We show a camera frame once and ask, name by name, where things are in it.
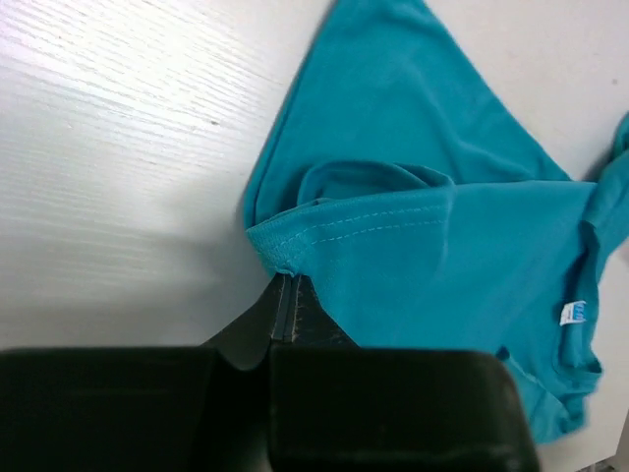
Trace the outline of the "teal cloth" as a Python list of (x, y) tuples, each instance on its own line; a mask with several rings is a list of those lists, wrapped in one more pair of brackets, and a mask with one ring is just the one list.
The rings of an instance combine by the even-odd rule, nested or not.
[(421, 1), (337, 1), (247, 187), (246, 233), (363, 347), (498, 356), (532, 436), (580, 430), (598, 285), (628, 235), (628, 127), (571, 179)]

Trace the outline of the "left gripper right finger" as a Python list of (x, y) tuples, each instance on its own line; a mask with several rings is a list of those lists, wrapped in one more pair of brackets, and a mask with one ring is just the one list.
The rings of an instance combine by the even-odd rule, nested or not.
[(268, 352), (276, 471), (537, 471), (515, 383), (466, 350), (361, 348), (311, 281), (277, 275)]

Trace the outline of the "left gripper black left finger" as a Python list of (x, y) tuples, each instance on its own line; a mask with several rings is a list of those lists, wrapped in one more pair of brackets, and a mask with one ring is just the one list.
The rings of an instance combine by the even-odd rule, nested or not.
[(214, 469), (265, 426), (265, 359), (290, 288), (289, 277), (273, 277), (199, 346), (3, 351), (2, 469)]

